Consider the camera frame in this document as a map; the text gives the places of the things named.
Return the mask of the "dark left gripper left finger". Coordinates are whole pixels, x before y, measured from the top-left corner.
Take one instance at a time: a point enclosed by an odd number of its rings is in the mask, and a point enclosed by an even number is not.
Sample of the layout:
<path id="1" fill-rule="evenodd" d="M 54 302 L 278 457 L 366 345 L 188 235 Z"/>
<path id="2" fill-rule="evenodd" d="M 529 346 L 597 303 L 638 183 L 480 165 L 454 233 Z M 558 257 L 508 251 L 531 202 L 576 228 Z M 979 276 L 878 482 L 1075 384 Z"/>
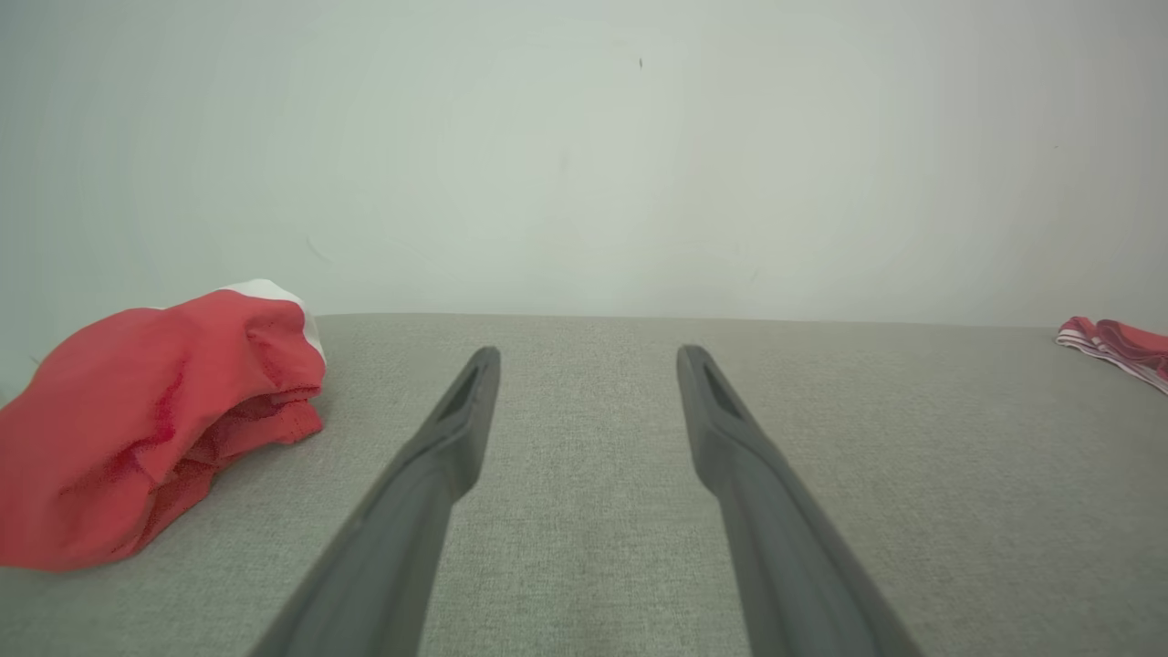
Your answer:
<path id="1" fill-rule="evenodd" d="M 484 471 L 501 355 L 473 353 L 249 657 L 416 657 L 456 503 Z"/>

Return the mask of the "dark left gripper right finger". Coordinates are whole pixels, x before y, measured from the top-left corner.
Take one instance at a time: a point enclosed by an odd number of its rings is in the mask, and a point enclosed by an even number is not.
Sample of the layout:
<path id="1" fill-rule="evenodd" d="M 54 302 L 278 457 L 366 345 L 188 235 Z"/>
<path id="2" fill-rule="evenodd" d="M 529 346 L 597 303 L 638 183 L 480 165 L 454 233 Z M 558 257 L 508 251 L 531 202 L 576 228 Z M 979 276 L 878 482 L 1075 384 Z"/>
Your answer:
<path id="1" fill-rule="evenodd" d="M 755 657 L 923 657 L 829 517 L 697 345 L 677 350 L 693 466 L 719 504 Z"/>

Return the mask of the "red and white garment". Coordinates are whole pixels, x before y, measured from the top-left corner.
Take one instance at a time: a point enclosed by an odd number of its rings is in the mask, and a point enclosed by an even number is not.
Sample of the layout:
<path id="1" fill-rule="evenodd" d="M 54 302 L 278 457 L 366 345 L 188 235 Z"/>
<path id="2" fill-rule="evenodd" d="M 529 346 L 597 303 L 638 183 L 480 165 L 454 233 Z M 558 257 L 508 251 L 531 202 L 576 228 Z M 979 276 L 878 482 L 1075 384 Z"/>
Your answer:
<path id="1" fill-rule="evenodd" d="M 141 553 L 234 462 L 320 433 L 326 371 L 317 318 L 266 279 L 79 328 L 0 408 L 0 568 Z"/>

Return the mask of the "red white striped garment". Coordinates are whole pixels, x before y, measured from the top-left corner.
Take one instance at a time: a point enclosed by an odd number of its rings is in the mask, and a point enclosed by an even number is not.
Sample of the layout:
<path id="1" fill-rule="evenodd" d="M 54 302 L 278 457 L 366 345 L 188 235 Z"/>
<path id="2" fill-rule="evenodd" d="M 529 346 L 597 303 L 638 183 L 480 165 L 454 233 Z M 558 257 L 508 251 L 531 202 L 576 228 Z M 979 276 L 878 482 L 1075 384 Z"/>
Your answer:
<path id="1" fill-rule="evenodd" d="M 1113 319 L 1072 317 L 1062 324 L 1055 343 L 1107 361 L 1168 396 L 1168 334 Z"/>

